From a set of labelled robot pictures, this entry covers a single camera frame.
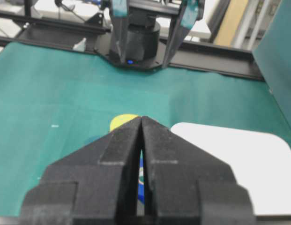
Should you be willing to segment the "opposite right gripper finger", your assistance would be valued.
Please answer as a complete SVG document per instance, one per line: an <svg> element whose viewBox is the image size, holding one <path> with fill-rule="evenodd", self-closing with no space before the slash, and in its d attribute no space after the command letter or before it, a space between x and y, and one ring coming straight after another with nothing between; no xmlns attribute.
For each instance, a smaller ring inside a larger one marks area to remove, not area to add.
<svg viewBox="0 0 291 225"><path fill-rule="evenodd" d="M203 0L182 0L179 14L171 19L162 67L167 67L196 21L203 18Z"/></svg>

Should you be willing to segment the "opposite right gripper finger teal tape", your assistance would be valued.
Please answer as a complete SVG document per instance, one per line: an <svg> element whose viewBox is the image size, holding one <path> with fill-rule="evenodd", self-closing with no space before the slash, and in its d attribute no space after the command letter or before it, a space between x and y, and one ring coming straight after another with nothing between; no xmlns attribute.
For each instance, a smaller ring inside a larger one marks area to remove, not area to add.
<svg viewBox="0 0 291 225"><path fill-rule="evenodd" d="M126 45L129 26L129 1L112 0L110 18L112 22L111 50L119 56L120 62L126 60Z"/></svg>

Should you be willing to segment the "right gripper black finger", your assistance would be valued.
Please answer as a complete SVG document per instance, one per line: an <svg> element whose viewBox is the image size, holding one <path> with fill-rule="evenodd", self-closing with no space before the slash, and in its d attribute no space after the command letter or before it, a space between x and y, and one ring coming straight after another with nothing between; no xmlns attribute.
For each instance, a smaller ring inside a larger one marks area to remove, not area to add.
<svg viewBox="0 0 291 225"><path fill-rule="evenodd" d="M141 117L47 166L29 190L22 225L116 225L135 216Z"/></svg>
<svg viewBox="0 0 291 225"><path fill-rule="evenodd" d="M158 225L253 225L248 191L231 167L142 118L145 213Z"/></svg>

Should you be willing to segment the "opposite black robot arm base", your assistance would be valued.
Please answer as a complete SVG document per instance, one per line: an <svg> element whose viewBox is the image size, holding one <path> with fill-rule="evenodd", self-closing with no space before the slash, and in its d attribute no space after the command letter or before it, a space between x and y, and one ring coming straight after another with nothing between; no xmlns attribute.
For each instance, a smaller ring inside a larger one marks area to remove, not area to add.
<svg viewBox="0 0 291 225"><path fill-rule="evenodd" d="M151 69L162 67L166 44L160 39L161 26L157 17L174 18L179 9L157 2L133 0L129 3L129 26L126 45L126 60L111 50L111 31L96 38L94 50L107 61L118 67Z"/></svg>

